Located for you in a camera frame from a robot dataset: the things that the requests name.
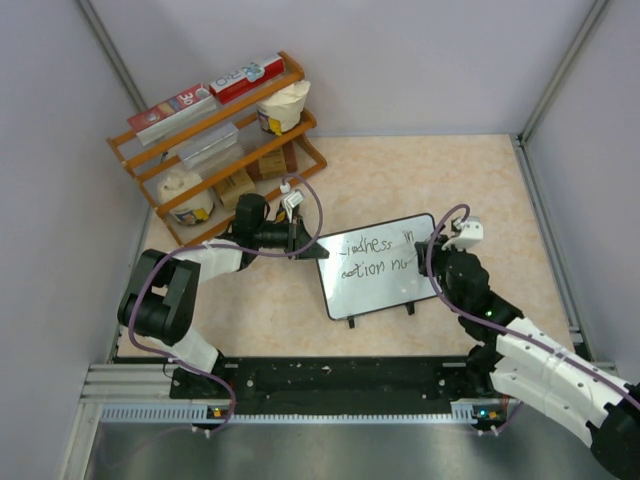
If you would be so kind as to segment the black yellow drink can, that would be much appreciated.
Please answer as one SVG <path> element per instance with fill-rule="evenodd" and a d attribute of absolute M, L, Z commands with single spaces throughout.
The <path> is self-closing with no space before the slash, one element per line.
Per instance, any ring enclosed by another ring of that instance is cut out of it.
<path fill-rule="evenodd" d="M 283 203 L 279 204 L 278 210 L 277 210 L 276 215 L 275 215 L 275 222 L 276 223 L 289 223 L 290 222 L 290 218 L 289 218 L 289 214 L 288 214 L 287 208 Z"/>

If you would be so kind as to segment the black framed whiteboard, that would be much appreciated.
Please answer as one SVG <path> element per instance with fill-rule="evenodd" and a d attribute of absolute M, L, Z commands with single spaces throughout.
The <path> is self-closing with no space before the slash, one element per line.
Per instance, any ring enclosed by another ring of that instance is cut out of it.
<path fill-rule="evenodd" d="M 357 316 L 433 298 L 419 273 L 415 243 L 430 238 L 435 220 L 429 213 L 323 235 L 329 252 L 316 261 L 327 316 L 353 323 Z"/>

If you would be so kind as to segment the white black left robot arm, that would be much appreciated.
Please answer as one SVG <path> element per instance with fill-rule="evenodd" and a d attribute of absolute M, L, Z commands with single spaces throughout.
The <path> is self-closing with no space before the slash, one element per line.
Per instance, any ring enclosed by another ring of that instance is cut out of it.
<path fill-rule="evenodd" d="M 120 301 L 117 320 L 132 335 L 154 341 L 152 351 L 195 369 L 192 384 L 205 396 L 226 387 L 227 374 L 216 366 L 220 352 L 193 326 L 201 284 L 247 268 L 259 256 L 327 259 L 329 252 L 309 234 L 300 214 L 304 193 L 294 189 L 280 201 L 275 218 L 256 193 L 244 194 L 235 216 L 219 236 L 171 253 L 144 251 Z"/>

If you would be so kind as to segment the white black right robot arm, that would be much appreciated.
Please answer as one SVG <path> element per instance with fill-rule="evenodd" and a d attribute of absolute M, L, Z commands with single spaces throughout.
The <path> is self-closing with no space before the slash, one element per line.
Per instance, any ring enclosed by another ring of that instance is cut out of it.
<path fill-rule="evenodd" d="M 476 255 L 445 235 L 414 245 L 418 271 L 482 346 L 466 380 L 515 398 L 575 435 L 619 479 L 639 476 L 639 387 L 564 348 L 489 286 Z"/>

